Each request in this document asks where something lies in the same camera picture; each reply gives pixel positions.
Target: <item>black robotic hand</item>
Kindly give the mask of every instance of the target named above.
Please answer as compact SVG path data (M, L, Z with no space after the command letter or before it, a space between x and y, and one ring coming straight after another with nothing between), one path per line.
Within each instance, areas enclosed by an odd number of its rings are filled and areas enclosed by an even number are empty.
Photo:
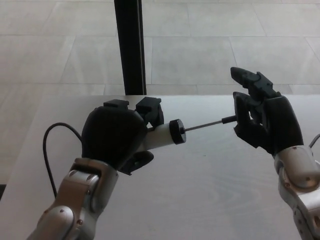
M231 77L249 93L233 93L236 135L273 156L283 149L303 145L293 108L285 96L273 90L273 83L260 72L254 74L238 67L230 71Z
M82 130L82 157L103 161L115 170L131 175L154 159L149 151L139 151L150 123L164 124L161 99L145 97L128 109L129 102L111 100L93 110Z

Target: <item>metal rod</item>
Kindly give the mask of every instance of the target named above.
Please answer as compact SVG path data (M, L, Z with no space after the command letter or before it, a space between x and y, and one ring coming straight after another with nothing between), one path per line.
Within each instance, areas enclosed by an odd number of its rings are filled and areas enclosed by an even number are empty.
M202 128L209 127L209 126L216 125L216 124L222 124L222 120L206 123L206 124L199 125L199 126L189 127L189 128L186 128L184 131L188 132L188 131L192 131L192 130L196 130L196 129L202 129Z
M142 0L114 0L125 95L146 95Z

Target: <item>table surface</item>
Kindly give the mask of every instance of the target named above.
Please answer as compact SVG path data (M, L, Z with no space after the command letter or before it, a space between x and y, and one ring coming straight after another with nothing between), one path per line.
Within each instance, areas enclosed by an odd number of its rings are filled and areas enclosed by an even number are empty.
M103 102L142 96L85 96L42 101L25 139L2 200L0 236L25 239L54 196L45 168L42 140L53 123L81 132L88 114ZM163 96L164 120L186 128L234 114L232 96ZM320 132L320 95L288 96L305 144ZM279 196L273 159L236 137L235 123L187 133L187 142L152 150L154 160L132 176L120 174L96 240L299 240L292 211ZM81 145L66 128L47 142L54 181L59 186ZM314 146L315 157L320 147Z

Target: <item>floor tile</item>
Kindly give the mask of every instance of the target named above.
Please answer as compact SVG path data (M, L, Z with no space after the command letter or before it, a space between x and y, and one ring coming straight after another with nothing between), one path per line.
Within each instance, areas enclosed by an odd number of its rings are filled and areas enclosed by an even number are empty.
M264 3L278 4L281 0L219 0L219 3Z
M15 163L14 157L0 156L0 184L7 184Z
M302 37L231 37L237 66L274 84L317 84L320 62Z
M0 83L57 83L74 37L0 36Z
M146 86L147 95L197 95L196 85L162 85L149 84Z
M152 39L144 39L146 83L151 82ZM123 84L117 37L77 37L66 63L63 83Z
M145 3L142 5L142 16L146 37L190 36L186 4Z
M315 4L254 4L267 36L320 36L320 10Z
M29 127L42 96L42 84L14 84L0 107L0 124Z
M152 43L152 84L233 84L228 38L155 37Z
M97 84L13 84L0 107L0 158L18 156L44 96L103 95Z
M251 4L188 3L192 36L265 36Z
M288 84L274 84L273 89L281 94L292 94ZM248 94L241 85L197 85L199 95L232 95L233 92Z
M113 2L57 2L43 34L115 36L116 27Z
M0 123L0 158L18 157L29 127Z
M156 3L217 3L218 0L154 0Z
M317 84L291 84L290 88L292 89L293 94L320 94L320 85Z
M284 4L320 4L320 0L282 0Z
M307 37L306 40L320 60L320 37Z
M106 84L104 95L108 96L123 96L125 93L125 86L121 84Z
M43 96L92 96L103 95L104 84L44 84Z
M55 2L0 1L0 35L40 34Z
M5 100L8 92L11 89L11 85L9 84L0 84L0 107L3 101Z
M145 67L145 83L151 84L152 69L152 37L145 37L144 44L144 67Z

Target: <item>syringe needle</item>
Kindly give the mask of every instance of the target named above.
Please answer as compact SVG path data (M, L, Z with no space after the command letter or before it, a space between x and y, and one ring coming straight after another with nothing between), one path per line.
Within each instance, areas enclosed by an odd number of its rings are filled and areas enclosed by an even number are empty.
M188 131L192 131L192 130L196 130L196 129L202 129L202 128L209 127L209 126L216 125L216 124L222 124L222 120L206 123L206 124L199 125L199 126L189 127L189 128L186 128L184 131L188 132Z
M232 123L232 122L235 122L235 121L237 121L237 117L235 115L234 116L228 116L228 117L222 118L220 121L214 121L214 122L206 123L206 124L203 124L203 125L186 128L184 131L188 132L188 131L192 131L192 130L196 130L196 129L202 129L202 128L209 127L209 126L216 125L216 124L227 124L227 123Z

